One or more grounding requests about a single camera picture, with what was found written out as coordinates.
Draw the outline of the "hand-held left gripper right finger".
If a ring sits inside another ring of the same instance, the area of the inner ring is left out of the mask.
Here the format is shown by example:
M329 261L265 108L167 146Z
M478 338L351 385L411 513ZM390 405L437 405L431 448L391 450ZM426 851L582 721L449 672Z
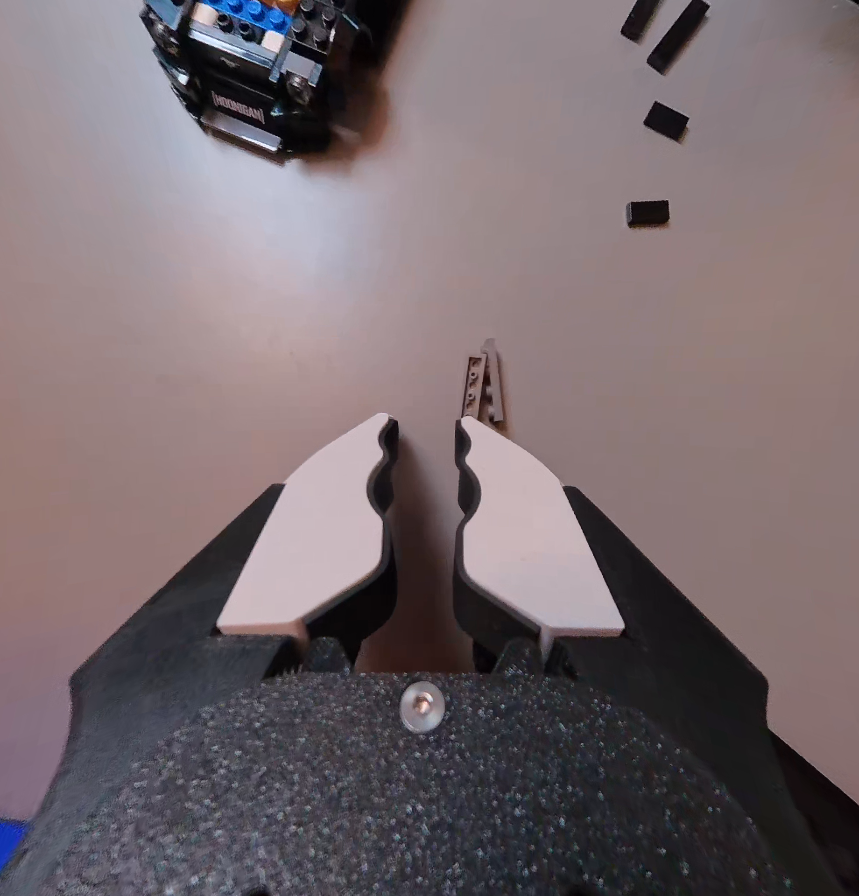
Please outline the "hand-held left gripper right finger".
M615 638L625 621L566 488L541 461L473 417L457 420L453 608L483 657L526 639Z

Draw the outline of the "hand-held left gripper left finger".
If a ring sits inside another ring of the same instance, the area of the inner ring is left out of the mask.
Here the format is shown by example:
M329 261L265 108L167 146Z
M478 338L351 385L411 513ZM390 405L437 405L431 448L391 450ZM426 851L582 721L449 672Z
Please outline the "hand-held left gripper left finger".
M218 619L222 635L334 638L349 658L395 607L398 424L378 413L329 442L282 485Z

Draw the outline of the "thin grey lego piece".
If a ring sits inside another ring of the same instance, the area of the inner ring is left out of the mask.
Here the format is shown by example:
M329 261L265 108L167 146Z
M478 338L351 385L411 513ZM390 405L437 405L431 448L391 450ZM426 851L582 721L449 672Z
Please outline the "thin grey lego piece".
M500 353L493 338L486 339L479 351L467 357L459 416L506 434Z

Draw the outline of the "lego car model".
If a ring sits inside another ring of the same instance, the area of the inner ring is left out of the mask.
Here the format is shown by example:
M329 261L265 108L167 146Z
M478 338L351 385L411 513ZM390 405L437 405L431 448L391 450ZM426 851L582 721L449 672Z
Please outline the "lego car model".
M358 142L402 1L145 1L175 97L205 131L285 156Z

